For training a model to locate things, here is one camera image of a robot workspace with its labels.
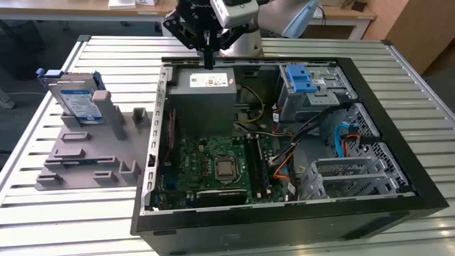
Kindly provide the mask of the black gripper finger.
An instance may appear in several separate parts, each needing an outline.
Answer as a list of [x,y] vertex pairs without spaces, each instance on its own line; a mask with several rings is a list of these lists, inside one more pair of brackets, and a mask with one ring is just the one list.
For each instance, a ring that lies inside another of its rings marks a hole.
[[249,25],[244,24],[218,34],[221,27],[212,27],[209,30],[209,70],[213,69],[213,54],[220,50],[226,50],[240,36],[246,32]]
[[205,37],[205,27],[202,16],[197,13],[189,13],[186,10],[174,9],[165,16],[164,27],[173,37],[182,43],[188,49],[197,51],[202,57],[204,69],[210,69],[210,51]]

